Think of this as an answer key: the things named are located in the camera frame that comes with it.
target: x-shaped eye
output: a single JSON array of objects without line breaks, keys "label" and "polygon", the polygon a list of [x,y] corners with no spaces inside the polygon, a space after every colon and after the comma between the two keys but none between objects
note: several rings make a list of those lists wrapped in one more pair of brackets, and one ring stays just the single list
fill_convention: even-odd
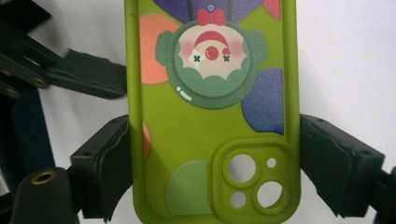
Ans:
[{"label": "x-shaped eye", "polygon": [[230,62],[230,55],[224,55],[224,62]]},{"label": "x-shaped eye", "polygon": [[200,63],[201,61],[200,61],[200,59],[201,59],[201,56],[200,55],[194,55],[194,62],[195,63]]}]

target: phone case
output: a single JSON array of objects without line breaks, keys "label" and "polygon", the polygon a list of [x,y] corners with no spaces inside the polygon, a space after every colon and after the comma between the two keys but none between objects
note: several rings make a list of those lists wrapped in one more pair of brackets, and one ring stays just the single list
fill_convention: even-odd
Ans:
[{"label": "phone case", "polygon": [[295,1],[125,0],[143,223],[281,223],[300,200]]}]

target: red bow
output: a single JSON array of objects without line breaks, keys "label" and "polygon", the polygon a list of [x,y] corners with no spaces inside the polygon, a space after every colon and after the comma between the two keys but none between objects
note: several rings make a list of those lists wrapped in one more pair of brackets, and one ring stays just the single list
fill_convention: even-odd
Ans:
[{"label": "red bow", "polygon": [[197,22],[200,26],[208,25],[209,23],[214,23],[217,26],[225,24],[225,15],[222,9],[216,9],[213,13],[209,13],[205,9],[201,8],[198,10]]}]

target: red nose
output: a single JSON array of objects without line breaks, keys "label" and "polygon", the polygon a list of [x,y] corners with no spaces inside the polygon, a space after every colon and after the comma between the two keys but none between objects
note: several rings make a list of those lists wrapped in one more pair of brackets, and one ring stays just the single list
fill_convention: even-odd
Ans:
[{"label": "red nose", "polygon": [[216,47],[210,46],[206,49],[206,58],[214,61],[219,57],[219,50]]}]

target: orange circle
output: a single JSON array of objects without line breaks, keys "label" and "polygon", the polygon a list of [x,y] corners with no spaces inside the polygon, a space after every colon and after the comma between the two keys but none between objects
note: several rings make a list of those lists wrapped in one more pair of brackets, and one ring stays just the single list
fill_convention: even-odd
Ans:
[{"label": "orange circle", "polygon": [[145,15],[140,17],[140,57],[142,82],[159,84],[168,80],[166,69],[155,60],[157,39],[165,31],[174,32],[178,25],[162,15]]}]

